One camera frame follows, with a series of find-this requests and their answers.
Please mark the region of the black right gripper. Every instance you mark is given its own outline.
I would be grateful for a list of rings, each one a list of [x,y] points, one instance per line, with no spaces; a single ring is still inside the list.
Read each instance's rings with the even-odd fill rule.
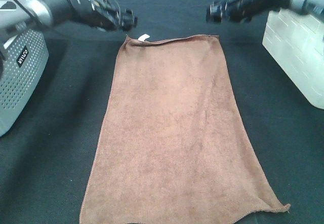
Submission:
[[[207,7],[206,22],[220,23],[222,20],[250,22],[255,15],[264,11],[276,11],[279,8],[280,0],[227,0],[213,2]]]

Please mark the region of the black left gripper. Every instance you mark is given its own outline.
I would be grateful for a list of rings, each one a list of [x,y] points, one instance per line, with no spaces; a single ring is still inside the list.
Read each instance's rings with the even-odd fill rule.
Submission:
[[[67,0],[72,9],[71,20],[104,31],[130,31],[137,27],[138,17],[130,9],[120,11],[115,0]]]

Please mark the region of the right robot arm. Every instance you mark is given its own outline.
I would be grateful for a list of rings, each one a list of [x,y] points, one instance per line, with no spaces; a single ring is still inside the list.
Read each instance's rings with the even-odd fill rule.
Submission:
[[[323,22],[323,0],[225,0],[215,1],[208,8],[206,22],[223,20],[241,23],[265,11],[290,10],[298,15],[312,15]]]

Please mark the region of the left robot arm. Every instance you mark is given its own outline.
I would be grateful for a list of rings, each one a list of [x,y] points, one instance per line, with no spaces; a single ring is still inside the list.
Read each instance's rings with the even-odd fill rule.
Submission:
[[[45,30],[73,21],[103,31],[129,31],[137,26],[132,10],[123,11],[116,0],[12,0],[15,9],[1,10],[1,60],[5,43],[28,29]]]

